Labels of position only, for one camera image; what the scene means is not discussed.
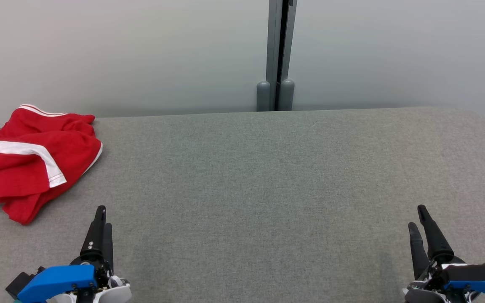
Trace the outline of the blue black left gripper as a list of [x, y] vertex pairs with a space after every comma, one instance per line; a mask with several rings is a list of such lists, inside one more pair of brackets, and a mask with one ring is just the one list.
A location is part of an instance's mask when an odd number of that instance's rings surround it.
[[17, 277], [19, 303], [111, 303], [113, 301], [113, 226], [100, 205], [79, 257], [69, 265], [39, 267]]

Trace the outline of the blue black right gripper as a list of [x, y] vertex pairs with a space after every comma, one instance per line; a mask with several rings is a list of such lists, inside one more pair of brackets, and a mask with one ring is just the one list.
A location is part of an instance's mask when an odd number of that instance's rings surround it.
[[454, 251], [425, 205], [418, 205], [418, 215], [424, 227], [429, 258], [416, 223], [408, 223], [416, 279], [410, 284], [411, 302], [473, 303], [480, 295], [485, 295], [485, 262], [467, 264], [454, 258]]

